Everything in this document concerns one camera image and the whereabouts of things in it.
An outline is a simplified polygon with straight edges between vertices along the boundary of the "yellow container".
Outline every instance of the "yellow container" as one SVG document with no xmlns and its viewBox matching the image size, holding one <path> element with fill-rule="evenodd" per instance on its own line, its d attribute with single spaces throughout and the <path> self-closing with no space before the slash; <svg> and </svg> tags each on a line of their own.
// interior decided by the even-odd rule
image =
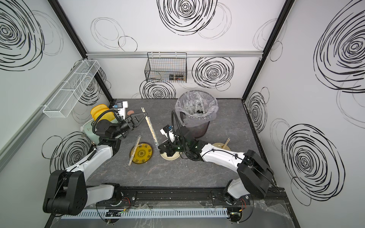
<svg viewBox="0 0 365 228">
<path fill-rule="evenodd" d="M 93 119 L 96 120 L 96 118 L 98 116 L 100 116 L 103 112 L 105 112 L 106 110 L 109 110 L 109 108 L 105 104 L 100 104 L 98 106 L 95 106 L 91 110 L 90 113 L 91 113 L 91 116 L 93 117 Z M 100 120 L 104 120 L 104 119 L 112 121 L 115 119 L 115 116 L 114 116 L 113 112 L 108 112 L 100 118 Z"/>
</svg>

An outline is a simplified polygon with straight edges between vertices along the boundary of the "plastic bag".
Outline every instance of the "plastic bag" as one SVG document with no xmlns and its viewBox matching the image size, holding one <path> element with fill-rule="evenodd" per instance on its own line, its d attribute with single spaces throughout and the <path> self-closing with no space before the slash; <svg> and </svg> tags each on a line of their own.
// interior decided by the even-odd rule
<svg viewBox="0 0 365 228">
<path fill-rule="evenodd" d="M 175 111 L 183 126 L 196 127 L 217 117 L 218 102 L 207 92 L 191 90 L 180 96 Z"/>
</svg>

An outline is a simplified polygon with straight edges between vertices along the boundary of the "trash can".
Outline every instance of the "trash can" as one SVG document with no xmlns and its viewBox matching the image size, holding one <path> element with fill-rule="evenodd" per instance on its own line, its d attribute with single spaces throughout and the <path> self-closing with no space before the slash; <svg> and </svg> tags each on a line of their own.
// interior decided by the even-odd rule
<svg viewBox="0 0 365 228">
<path fill-rule="evenodd" d="M 179 97 L 175 111 L 181 125 L 189 128 L 193 137 L 200 138 L 207 132 L 209 122 L 217 117 L 218 102 L 207 92 L 191 90 Z"/>
</svg>

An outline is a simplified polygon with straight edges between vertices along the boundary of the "white wire basket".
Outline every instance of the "white wire basket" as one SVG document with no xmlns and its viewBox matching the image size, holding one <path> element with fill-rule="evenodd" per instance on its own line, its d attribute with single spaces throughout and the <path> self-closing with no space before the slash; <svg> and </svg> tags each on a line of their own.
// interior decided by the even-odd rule
<svg viewBox="0 0 365 228">
<path fill-rule="evenodd" d="M 64 81 L 61 89 L 43 109 L 50 118 L 66 118 L 100 69 L 97 60 L 85 59 Z"/>
</svg>

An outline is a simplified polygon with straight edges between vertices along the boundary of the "small round object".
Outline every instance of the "small round object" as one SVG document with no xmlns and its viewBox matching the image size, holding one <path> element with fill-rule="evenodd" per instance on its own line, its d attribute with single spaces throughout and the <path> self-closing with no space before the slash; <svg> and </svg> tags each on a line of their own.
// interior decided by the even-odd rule
<svg viewBox="0 0 365 228">
<path fill-rule="evenodd" d="M 129 157 L 132 155 L 133 149 L 134 147 L 131 149 Z M 150 160 L 150 158 L 152 157 L 152 153 L 152 147 L 148 143 L 139 143 L 132 162 L 135 164 L 143 164 Z"/>
<path fill-rule="evenodd" d="M 224 146 L 224 143 L 213 143 L 213 146 L 222 149 L 222 147 Z M 231 151 L 231 149 L 228 146 L 226 146 L 224 149 Z"/>
</svg>

